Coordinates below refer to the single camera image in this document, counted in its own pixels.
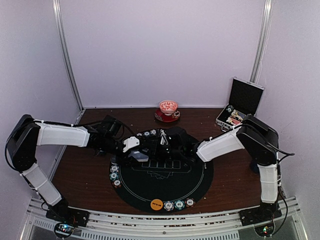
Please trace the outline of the green chip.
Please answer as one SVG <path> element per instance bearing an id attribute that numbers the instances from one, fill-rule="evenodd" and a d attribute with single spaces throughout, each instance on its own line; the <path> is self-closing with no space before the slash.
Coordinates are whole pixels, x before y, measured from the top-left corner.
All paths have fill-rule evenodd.
<path id="1" fill-rule="evenodd" d="M 177 200 L 174 202 L 175 209 L 181 211 L 185 208 L 185 202 L 183 200 Z"/>
<path id="2" fill-rule="evenodd" d="M 118 174 L 118 172 L 111 172 L 110 174 L 109 174 L 109 178 L 110 178 L 110 180 L 113 182 L 113 181 L 115 181 L 115 180 L 118 180 L 119 179 L 119 174 Z"/>
<path id="3" fill-rule="evenodd" d="M 144 135 L 145 137 L 149 138 L 149 137 L 151 136 L 151 132 L 150 132 L 150 131 L 145 131 L 145 132 L 143 133 L 143 135 Z"/>

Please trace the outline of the grey card deck box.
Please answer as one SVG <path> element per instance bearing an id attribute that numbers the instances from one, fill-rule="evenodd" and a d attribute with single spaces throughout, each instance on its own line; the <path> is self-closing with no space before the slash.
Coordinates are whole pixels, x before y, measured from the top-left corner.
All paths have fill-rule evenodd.
<path id="1" fill-rule="evenodd" d="M 146 154 L 138 150 L 132 150 L 128 156 L 133 157 L 138 162 L 147 162 L 149 160 L 149 157 Z"/>

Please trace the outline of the orange big blind button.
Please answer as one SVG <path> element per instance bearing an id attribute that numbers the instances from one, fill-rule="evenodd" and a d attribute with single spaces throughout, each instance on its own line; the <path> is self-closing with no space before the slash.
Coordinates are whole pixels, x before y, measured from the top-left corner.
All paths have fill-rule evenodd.
<path id="1" fill-rule="evenodd" d="M 164 206 L 164 203 L 162 200 L 155 198 L 150 202 L 150 207 L 154 211 L 160 211 Z"/>

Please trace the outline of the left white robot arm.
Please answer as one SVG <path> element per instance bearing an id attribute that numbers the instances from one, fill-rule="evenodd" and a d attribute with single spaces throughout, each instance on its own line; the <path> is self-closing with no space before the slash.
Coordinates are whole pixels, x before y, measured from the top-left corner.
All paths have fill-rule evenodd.
<path id="1" fill-rule="evenodd" d="M 124 162 L 149 160 L 147 141 L 135 133 L 121 140 L 116 137 L 121 128 L 128 126 L 110 115 L 90 123 L 71 124 L 24 114 L 6 140 L 4 155 L 8 165 L 48 204 L 53 215 L 67 222 L 72 218 L 72 211 L 43 167 L 52 170 L 57 166 L 53 158 L 62 147 L 111 153 Z"/>

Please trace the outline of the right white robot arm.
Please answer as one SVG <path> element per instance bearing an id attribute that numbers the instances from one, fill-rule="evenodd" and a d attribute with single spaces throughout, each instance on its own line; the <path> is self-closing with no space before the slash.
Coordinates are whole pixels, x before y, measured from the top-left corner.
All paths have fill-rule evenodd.
<path id="1" fill-rule="evenodd" d="M 260 205 L 256 210 L 259 220 L 268 220 L 275 212 L 278 201 L 279 135 L 252 114 L 216 137 L 197 141 L 181 127 L 163 129 L 156 138 L 153 156 L 160 159 L 176 157 L 204 163 L 225 154 L 244 149 L 257 165 L 260 175 Z"/>

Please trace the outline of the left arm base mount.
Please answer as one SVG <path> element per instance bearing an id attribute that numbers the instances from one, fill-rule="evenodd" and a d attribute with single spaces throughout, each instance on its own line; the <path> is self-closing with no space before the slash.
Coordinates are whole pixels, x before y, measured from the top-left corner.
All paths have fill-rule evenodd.
<path id="1" fill-rule="evenodd" d="M 46 217 L 58 221 L 53 227 L 53 232 L 60 239 L 69 238 L 78 227 L 86 227 L 90 213 L 86 210 L 69 207 L 68 201 L 62 197 L 55 205 L 50 205 L 44 200 L 48 210 Z"/>

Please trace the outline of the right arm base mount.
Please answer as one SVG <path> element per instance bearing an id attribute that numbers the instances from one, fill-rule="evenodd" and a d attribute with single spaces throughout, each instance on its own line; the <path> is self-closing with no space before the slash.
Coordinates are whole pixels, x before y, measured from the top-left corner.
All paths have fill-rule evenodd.
<path id="1" fill-rule="evenodd" d="M 275 203 L 260 202 L 258 207 L 248 208 L 239 212 L 242 226 L 257 225 L 255 233 L 259 237 L 271 237 L 276 231 L 275 218 L 282 216 L 278 201 Z"/>

